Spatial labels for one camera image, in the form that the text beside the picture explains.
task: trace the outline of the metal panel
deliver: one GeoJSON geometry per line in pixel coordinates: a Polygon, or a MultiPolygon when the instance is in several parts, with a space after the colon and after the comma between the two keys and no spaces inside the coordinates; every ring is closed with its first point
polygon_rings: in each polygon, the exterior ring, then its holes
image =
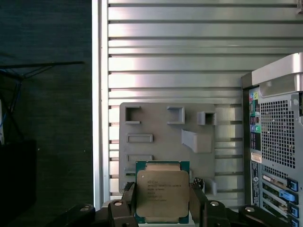
{"type": "Polygon", "coordinates": [[[231,198],[229,192],[244,188],[240,76],[303,50],[303,17],[296,14],[296,1],[108,3],[108,21],[103,25],[108,28],[103,46],[108,70],[102,87],[107,113],[102,130],[109,132],[103,159],[112,161],[112,196],[118,193],[121,103],[209,103],[216,105],[218,121],[215,180],[218,190],[226,192],[216,198],[227,200],[231,207],[241,205],[243,199],[231,198]]]}

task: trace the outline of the gray fabric wall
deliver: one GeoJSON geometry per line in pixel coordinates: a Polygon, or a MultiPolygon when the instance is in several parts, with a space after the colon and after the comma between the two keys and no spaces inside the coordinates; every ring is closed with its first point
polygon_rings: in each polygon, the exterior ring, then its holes
{"type": "Polygon", "coordinates": [[[52,61],[85,65],[58,66],[22,85],[15,117],[26,137],[37,139],[37,202],[10,226],[43,226],[93,201],[91,1],[0,1],[0,65],[52,61]]]}

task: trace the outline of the screw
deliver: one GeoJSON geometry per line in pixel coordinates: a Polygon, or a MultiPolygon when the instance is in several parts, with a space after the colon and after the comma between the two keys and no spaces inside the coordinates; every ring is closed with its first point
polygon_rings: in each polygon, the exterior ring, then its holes
{"type": "Polygon", "coordinates": [[[88,211],[88,210],[89,210],[88,207],[83,207],[80,209],[80,211],[88,211]]]}
{"type": "Polygon", "coordinates": [[[246,207],[245,210],[248,212],[255,212],[255,209],[253,209],[252,207],[246,207]]]}
{"type": "Polygon", "coordinates": [[[217,201],[212,201],[210,204],[214,207],[219,206],[219,203],[217,201]]]}
{"type": "Polygon", "coordinates": [[[122,203],[121,203],[121,202],[115,202],[114,205],[115,205],[115,206],[121,206],[122,203]]]}

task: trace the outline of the metal mesh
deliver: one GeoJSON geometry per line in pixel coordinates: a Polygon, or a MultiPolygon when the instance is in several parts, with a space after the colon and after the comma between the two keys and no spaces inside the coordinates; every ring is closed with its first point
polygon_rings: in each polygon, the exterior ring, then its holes
{"type": "Polygon", "coordinates": [[[288,174],[283,173],[283,172],[281,172],[279,170],[270,168],[268,166],[263,166],[263,167],[264,167],[263,170],[265,170],[266,172],[268,172],[268,173],[270,173],[272,175],[275,175],[275,176],[278,176],[278,177],[284,178],[284,179],[286,179],[288,177],[288,174]]]}
{"type": "Polygon", "coordinates": [[[295,168],[294,112],[288,101],[261,104],[262,158],[295,168]]]}

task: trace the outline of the computer tower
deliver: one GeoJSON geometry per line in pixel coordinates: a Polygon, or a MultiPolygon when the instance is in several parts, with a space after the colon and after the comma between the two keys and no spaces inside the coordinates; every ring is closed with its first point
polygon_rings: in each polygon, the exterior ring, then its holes
{"type": "Polygon", "coordinates": [[[303,224],[303,53],[242,77],[245,202],[303,224]]]}

